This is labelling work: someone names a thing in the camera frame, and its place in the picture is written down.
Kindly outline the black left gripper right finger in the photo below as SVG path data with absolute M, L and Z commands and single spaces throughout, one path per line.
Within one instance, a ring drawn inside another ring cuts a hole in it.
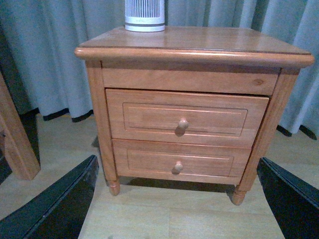
M 319 190 L 265 157 L 257 174 L 284 238 L 317 239 Z

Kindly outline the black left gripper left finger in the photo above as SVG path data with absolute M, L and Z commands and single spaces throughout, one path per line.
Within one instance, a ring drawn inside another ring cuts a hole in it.
M 99 164 L 91 155 L 0 221 L 2 239 L 76 239 L 93 199 Z

